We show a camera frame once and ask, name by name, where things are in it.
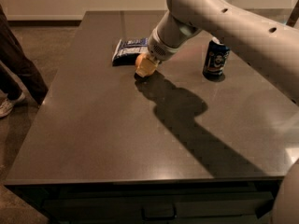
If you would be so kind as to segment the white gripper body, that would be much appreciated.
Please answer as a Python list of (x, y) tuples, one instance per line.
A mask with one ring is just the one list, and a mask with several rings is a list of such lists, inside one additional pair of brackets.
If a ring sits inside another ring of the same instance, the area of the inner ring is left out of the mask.
[(156, 27), (148, 39), (149, 55), (160, 62), (169, 60), (178, 52), (179, 47), (178, 29)]

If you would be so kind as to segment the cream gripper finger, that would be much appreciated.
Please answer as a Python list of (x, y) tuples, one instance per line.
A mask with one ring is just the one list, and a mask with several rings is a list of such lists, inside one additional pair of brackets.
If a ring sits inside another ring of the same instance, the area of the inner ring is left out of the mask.
[(136, 70), (135, 70), (135, 72), (140, 77), (149, 77), (155, 72), (157, 67), (158, 67), (157, 63), (155, 63), (155, 62), (151, 61), (150, 59), (146, 58), (146, 73), (145, 74), (139, 74), (139, 73), (136, 72)]

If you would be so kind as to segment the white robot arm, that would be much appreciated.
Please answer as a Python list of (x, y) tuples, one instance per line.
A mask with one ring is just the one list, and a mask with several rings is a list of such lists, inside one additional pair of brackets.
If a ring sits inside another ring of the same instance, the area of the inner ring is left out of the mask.
[(226, 0), (166, 0), (167, 12), (152, 31), (148, 51), (135, 61), (140, 77), (154, 73), (188, 39), (205, 30), (299, 104), (299, 7), (285, 24)]

